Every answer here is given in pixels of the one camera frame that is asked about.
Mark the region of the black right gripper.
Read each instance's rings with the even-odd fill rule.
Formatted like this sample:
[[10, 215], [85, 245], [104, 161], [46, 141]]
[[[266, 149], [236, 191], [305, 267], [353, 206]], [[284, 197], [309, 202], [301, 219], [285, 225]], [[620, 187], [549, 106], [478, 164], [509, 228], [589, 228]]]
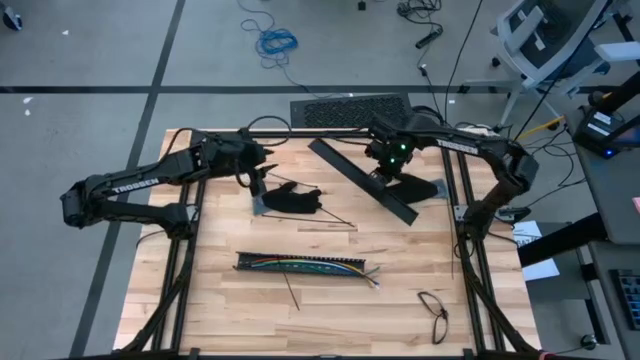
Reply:
[[386, 187], [412, 160], [414, 142], [382, 122], [373, 122], [367, 132], [372, 141], [366, 146], [365, 155], [377, 161], [370, 178], [374, 183]]

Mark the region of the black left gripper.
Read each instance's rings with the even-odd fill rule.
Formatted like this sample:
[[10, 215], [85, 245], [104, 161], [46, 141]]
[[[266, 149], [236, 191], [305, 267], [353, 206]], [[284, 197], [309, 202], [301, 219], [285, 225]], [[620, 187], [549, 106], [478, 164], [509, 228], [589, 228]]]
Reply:
[[[275, 152], [255, 141], [208, 138], [203, 141], [202, 165], [205, 175], [244, 174], [255, 170], [265, 162], [265, 156]], [[277, 164], [266, 165], [258, 169], [265, 177]]]

